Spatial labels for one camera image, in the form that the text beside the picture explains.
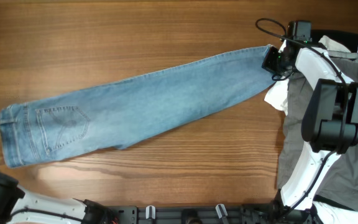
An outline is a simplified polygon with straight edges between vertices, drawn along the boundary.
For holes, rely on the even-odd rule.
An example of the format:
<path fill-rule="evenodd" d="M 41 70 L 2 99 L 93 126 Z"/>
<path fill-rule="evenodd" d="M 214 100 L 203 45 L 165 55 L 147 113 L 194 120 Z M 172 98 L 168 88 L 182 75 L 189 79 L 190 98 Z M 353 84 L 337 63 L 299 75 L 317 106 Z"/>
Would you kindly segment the light blue denim jeans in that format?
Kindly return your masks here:
<path fill-rule="evenodd" d="M 62 161 L 98 149 L 125 149 L 259 94 L 272 83 L 267 46 L 73 91 L 0 112 L 10 168 Z"/>

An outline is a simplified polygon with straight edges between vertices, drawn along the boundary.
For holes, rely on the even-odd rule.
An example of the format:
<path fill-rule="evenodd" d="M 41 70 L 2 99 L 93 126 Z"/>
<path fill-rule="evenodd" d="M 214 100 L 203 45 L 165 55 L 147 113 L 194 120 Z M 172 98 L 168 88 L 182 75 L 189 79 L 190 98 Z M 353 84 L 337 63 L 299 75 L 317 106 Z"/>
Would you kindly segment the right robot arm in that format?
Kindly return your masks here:
<path fill-rule="evenodd" d="M 358 223 L 358 212 L 316 202 L 314 196 L 331 166 L 358 144 L 358 83 L 313 42 L 311 22 L 291 21 L 271 47 L 262 68 L 274 81 L 302 73 L 313 89 L 301 123 L 303 149 L 286 184 L 264 212 L 268 223 Z"/>

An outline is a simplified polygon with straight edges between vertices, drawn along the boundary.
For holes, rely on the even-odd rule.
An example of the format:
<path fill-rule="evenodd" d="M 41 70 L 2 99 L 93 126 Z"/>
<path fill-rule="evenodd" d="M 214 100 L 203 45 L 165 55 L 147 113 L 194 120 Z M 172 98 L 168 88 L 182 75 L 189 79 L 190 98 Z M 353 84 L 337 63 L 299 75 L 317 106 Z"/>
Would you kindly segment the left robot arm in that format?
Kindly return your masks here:
<path fill-rule="evenodd" d="M 0 223 L 119 223 L 104 205 L 33 193 L 0 173 Z"/>

